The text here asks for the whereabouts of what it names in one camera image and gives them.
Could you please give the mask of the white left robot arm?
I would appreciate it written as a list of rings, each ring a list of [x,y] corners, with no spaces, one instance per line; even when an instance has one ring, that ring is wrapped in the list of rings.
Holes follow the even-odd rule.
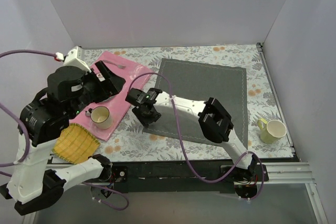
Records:
[[[15,210],[22,216],[55,204],[73,186],[90,179],[106,182],[111,178],[110,160],[91,154],[80,164],[64,169],[47,169],[50,152],[61,132],[81,111],[119,94],[125,80],[102,61],[93,70],[62,66],[47,78],[47,87],[38,92],[20,114],[19,161],[10,181],[1,186],[6,199],[15,200]]]

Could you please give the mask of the yellow bamboo mat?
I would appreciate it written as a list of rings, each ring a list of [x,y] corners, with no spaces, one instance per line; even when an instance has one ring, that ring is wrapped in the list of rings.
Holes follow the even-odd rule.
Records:
[[[80,164],[92,156],[99,146],[99,140],[86,128],[70,123],[62,130],[52,152],[71,164]]]

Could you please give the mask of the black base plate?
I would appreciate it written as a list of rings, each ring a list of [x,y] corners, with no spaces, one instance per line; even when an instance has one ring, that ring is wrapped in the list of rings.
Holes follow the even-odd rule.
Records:
[[[191,164],[203,178],[215,180],[223,176],[233,162],[219,159],[191,161]],[[262,175],[265,182],[269,181],[266,166],[263,168],[262,173],[260,164],[256,165],[257,182],[261,182]],[[112,171],[113,189],[121,193],[217,191],[234,194],[234,182],[229,179],[238,175],[233,171],[234,175],[224,181],[205,183],[194,176],[186,161],[115,162]]]

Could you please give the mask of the cream mug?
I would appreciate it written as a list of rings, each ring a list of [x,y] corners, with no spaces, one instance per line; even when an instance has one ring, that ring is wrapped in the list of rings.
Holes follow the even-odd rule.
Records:
[[[110,128],[113,123],[111,112],[105,106],[98,106],[94,109],[89,108],[85,112],[85,116],[90,117],[94,126],[101,130]]]

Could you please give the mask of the light green mug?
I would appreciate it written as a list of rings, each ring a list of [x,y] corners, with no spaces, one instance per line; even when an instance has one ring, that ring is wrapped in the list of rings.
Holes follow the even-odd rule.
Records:
[[[265,144],[273,144],[287,134],[286,126],[280,120],[267,121],[260,118],[257,126],[260,129],[260,139]]]

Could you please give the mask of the floral patterned table mat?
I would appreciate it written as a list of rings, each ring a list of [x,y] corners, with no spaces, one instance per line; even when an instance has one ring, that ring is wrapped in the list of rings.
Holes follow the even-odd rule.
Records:
[[[129,59],[153,71],[163,67],[163,59],[184,60],[246,69],[247,119],[246,144],[260,158],[293,158],[295,149],[288,137],[272,144],[260,140],[257,121],[282,118],[276,97],[269,82],[265,62],[255,45],[223,45],[201,47],[148,47],[111,49],[118,60]],[[179,142],[166,137],[161,131],[145,133],[131,113],[127,113],[116,131],[107,141],[102,141],[97,152],[113,161],[176,161],[186,152],[192,160],[225,159],[221,147],[209,144]]]

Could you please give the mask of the grey cloth napkin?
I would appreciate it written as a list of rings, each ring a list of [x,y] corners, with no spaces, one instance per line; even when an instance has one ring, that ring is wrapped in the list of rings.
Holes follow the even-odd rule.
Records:
[[[247,147],[248,112],[246,69],[219,66],[176,59],[162,59],[159,74],[171,83],[177,97],[196,101],[216,98],[232,117],[234,130]],[[182,139],[185,141],[220,146],[207,140],[200,126],[179,116]],[[164,113],[161,118],[144,128],[143,132],[178,138],[176,120],[172,113]]]

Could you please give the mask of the aluminium frame rail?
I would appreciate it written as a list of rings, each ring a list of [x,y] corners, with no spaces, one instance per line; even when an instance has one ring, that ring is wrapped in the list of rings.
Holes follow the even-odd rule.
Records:
[[[251,181],[207,184],[183,160],[116,162],[131,206],[113,223],[327,223],[312,172],[298,157],[263,158]]]

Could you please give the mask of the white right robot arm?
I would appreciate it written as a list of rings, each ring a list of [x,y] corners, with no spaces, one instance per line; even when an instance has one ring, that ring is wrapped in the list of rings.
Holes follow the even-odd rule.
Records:
[[[226,177],[236,182],[252,180],[257,174],[257,156],[249,152],[238,138],[232,117],[215,98],[206,101],[194,101],[170,95],[160,89],[150,88],[144,92],[131,88],[125,100],[131,104],[133,114],[144,127],[156,122],[164,113],[172,113],[196,122],[204,137],[224,148],[233,161],[233,166],[220,178],[211,181],[217,183]]]

